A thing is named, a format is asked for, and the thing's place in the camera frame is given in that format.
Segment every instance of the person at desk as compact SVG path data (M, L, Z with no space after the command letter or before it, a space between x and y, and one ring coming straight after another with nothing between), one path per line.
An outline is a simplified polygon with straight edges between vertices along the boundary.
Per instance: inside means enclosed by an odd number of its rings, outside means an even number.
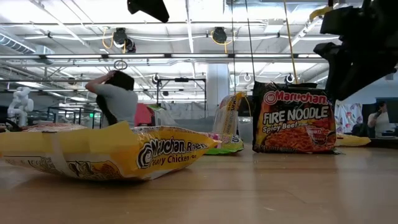
M121 71L110 71L86 84L86 89L97 94L96 102L105 115L103 127L127 121L134 127L138 96L133 92L134 79Z
M391 130L387 113L387 104L384 101L376 103L376 112L368 118L369 138L381 137L384 131Z

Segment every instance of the wooden table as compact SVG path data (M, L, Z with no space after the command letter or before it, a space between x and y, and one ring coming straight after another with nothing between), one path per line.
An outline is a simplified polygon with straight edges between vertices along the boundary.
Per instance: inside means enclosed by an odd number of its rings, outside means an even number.
M143 184L0 162L1 223L397 223L398 151L205 156Z

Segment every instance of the white robot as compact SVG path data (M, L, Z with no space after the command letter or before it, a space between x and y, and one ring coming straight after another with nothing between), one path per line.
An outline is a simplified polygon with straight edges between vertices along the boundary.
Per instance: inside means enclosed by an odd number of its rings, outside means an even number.
M33 100L29 99L28 94L30 93L30 88L28 87L18 87L17 91L13 94L12 103L8 107L7 113L9 117L18 116L20 127L26 126L27 123L27 112L33 111L34 104Z

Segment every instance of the dark hair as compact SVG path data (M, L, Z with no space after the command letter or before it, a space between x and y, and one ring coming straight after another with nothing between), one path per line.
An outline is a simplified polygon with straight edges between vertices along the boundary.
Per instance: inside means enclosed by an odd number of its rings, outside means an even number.
M114 85L125 90L134 90L134 78L119 70L113 71L112 78L107 80L105 84Z
M114 85L125 90L134 90L134 79L121 71L114 71L112 78L107 80L105 84ZM108 106L106 105L106 100L103 96L98 95L96 100L98 107L101 109L102 113L105 115L106 120L108 120L109 125L116 124L118 120L110 112Z
M379 111L380 107L384 106L386 104L385 101L378 101L376 103L376 112Z

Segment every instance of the white pillar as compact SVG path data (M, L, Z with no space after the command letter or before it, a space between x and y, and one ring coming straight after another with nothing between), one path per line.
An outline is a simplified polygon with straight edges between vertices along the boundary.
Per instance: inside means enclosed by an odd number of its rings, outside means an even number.
M221 100L229 95L228 64L208 64L206 84L208 109L214 112Z

